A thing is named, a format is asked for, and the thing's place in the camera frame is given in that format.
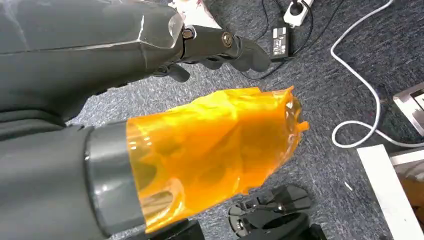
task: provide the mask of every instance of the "label on adapter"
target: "label on adapter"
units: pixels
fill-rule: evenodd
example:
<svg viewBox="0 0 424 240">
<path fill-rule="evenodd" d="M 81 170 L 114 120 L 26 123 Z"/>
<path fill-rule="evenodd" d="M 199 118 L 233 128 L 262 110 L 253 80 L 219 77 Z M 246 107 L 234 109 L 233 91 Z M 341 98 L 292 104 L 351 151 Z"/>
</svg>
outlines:
<svg viewBox="0 0 424 240">
<path fill-rule="evenodd" d="M 272 29 L 272 57 L 288 57 L 287 26 Z"/>
</svg>

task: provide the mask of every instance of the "orange plastic film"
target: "orange plastic film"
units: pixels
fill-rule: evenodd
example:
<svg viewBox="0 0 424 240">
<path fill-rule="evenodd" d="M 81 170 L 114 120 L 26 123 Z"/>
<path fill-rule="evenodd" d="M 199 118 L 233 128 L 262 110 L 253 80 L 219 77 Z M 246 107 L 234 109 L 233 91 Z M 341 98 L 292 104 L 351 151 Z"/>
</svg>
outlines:
<svg viewBox="0 0 424 240">
<path fill-rule="evenodd" d="M 228 89 L 127 122 L 146 232 L 261 186 L 307 130 L 292 89 Z"/>
</svg>

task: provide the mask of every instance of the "gray carpet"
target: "gray carpet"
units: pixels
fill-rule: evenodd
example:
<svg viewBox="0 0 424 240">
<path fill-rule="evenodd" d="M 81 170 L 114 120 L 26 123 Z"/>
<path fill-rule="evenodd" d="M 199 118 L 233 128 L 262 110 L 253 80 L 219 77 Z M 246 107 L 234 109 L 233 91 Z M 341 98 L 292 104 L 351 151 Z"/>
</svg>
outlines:
<svg viewBox="0 0 424 240">
<path fill-rule="evenodd" d="M 271 23 L 274 23 L 278 9 L 273 1 L 265 2 Z M 281 2 L 287 6 L 289 1 Z M 338 2 L 315 1 L 312 39 L 321 31 Z M 241 36 L 253 39 L 265 26 L 260 0 L 207 0 L 206 3 L 222 25 Z M 375 103 L 369 90 L 331 57 L 330 47 L 357 19 L 384 3 L 385 0 L 346 0 L 322 38 L 265 82 L 251 82 L 227 65 L 217 71 L 190 65 L 186 68 L 192 77 L 186 83 L 177 83 L 167 77 L 151 77 L 111 89 L 92 97 L 72 122 L 100 126 L 109 121 L 165 111 L 215 90 L 258 84 L 264 90 L 276 90 L 294 85 L 294 92 L 303 105 L 303 117 L 309 121 L 311 129 L 304 134 L 291 161 L 257 191 L 281 184 L 307 189 L 315 202 L 310 211 L 312 221 L 322 225 L 330 240 L 390 237 L 356 151 L 339 149 L 331 143 L 331 132 L 342 121 L 361 120 L 372 124 Z M 424 80 L 423 13 L 422 0 L 397 0 L 390 8 L 361 24 L 336 49 L 381 97 L 379 129 L 404 142 L 423 141 L 392 101 L 394 94 Z M 294 30 L 295 47 L 302 42 L 307 30 L 307 23 Z M 269 48 L 268 39 L 269 35 L 259 42 Z M 363 127 L 350 126 L 341 131 L 338 139 L 351 143 L 366 132 Z M 384 142 L 373 136 L 365 145 Z M 397 150 L 389 144 L 387 147 Z M 235 239 L 225 221 L 232 201 L 195 216 L 201 222 L 206 239 Z"/>
</svg>

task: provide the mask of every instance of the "metal screw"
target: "metal screw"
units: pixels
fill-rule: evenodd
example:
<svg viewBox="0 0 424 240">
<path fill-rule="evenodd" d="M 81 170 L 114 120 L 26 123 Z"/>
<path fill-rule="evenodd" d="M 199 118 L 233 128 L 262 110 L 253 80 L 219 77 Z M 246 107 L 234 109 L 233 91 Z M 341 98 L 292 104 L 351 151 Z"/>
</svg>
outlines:
<svg viewBox="0 0 424 240">
<path fill-rule="evenodd" d="M 193 32 L 190 29 L 184 29 L 182 31 L 182 38 L 184 39 L 192 39 L 194 37 Z"/>
<path fill-rule="evenodd" d="M 222 43 L 224 44 L 224 46 L 226 48 L 231 48 L 231 46 L 233 45 L 233 37 L 231 36 L 231 33 L 225 31 L 222 34 Z"/>
</svg>

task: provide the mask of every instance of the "power adapter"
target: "power adapter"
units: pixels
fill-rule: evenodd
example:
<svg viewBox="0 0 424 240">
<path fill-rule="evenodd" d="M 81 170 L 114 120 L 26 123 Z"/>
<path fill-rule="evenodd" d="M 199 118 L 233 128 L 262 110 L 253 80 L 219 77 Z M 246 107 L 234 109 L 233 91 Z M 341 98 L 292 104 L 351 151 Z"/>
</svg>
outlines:
<svg viewBox="0 0 424 240">
<path fill-rule="evenodd" d="M 289 56 L 289 29 L 290 26 L 283 20 L 278 21 L 277 26 L 272 28 L 269 57 L 273 63 L 282 62 Z"/>
</svg>

